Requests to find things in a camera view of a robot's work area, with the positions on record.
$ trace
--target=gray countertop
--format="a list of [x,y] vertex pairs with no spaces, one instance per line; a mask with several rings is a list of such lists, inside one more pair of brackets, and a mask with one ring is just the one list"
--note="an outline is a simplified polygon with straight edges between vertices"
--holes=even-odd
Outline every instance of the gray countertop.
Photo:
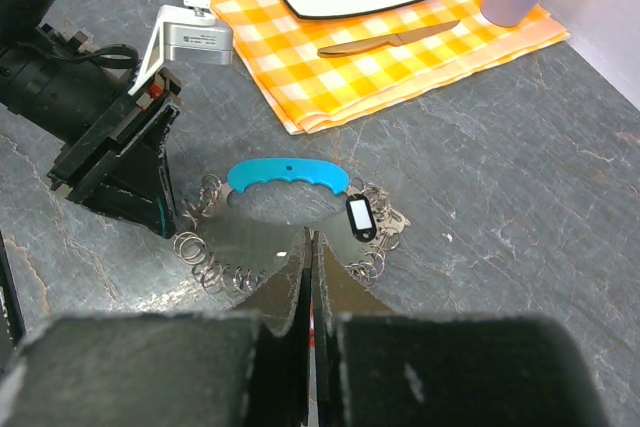
[[[160,5],[58,0],[54,27],[143,50]],[[242,62],[172,65],[183,112],[176,197],[260,156],[331,160],[391,194],[412,226],[374,293],[399,312],[538,312],[579,343],[614,425],[640,424],[640,113],[566,44],[315,135],[286,134]],[[60,143],[0,109],[0,228],[30,328],[70,311],[220,310],[171,242],[51,193]],[[251,188],[266,220],[336,209],[326,189]]]

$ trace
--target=orange checkered tablecloth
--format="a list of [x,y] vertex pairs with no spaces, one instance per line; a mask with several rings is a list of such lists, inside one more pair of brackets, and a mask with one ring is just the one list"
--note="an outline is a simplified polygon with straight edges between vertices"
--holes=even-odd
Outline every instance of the orange checkered tablecloth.
[[[349,19],[302,20],[283,0],[212,0],[235,48],[291,134],[377,112],[474,72],[559,42],[566,29],[537,6],[517,27],[490,24],[481,0],[427,0]],[[402,47],[320,58],[320,47],[460,19],[453,30]]]

